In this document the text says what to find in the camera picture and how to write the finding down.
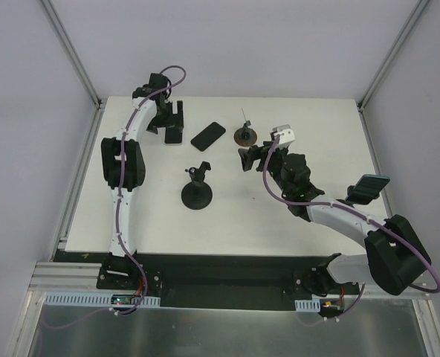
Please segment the black phone stand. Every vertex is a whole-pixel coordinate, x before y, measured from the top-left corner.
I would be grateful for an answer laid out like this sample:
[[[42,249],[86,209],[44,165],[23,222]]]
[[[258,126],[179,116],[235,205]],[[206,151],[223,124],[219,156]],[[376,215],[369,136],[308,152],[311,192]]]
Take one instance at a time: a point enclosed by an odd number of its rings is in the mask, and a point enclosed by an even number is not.
[[[373,200],[376,200],[379,196],[380,193],[376,193],[372,189],[356,184],[347,187],[346,197],[344,199],[337,200],[345,205],[352,207],[354,205],[368,205]]]
[[[199,167],[185,169],[191,182],[186,184],[181,191],[181,201],[191,210],[206,208],[213,199],[213,192],[205,180],[205,173],[211,170],[210,163],[202,161]]]

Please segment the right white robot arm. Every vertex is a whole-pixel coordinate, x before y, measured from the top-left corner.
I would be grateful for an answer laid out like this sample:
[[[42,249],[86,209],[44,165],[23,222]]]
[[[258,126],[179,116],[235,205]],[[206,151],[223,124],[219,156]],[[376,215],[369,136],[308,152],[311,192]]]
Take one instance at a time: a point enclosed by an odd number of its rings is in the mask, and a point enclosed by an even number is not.
[[[411,287],[430,293],[416,284],[425,272],[437,278],[431,259],[409,221],[400,215],[382,218],[357,210],[352,202],[333,200],[310,181],[304,155],[279,149],[273,142],[262,147],[240,149],[242,169],[257,161],[264,179],[272,178],[281,190],[277,200],[307,222],[324,225],[365,248],[363,255],[336,253],[325,258],[301,279],[304,289],[324,296],[345,283],[374,283],[390,295]]]

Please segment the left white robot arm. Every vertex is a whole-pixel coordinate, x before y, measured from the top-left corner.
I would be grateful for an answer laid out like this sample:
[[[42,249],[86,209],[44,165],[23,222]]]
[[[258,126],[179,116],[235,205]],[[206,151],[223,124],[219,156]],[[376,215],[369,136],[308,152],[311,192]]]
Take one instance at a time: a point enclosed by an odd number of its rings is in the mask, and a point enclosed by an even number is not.
[[[167,67],[152,73],[149,82],[132,93],[133,111],[117,134],[101,141],[103,178],[113,201],[113,228],[109,253],[127,258],[136,251],[134,220],[136,201],[146,178],[146,165],[140,141],[147,132],[158,134],[164,129],[164,143],[178,145],[183,141],[183,103],[170,100],[172,89],[181,82],[173,82],[165,72]]]

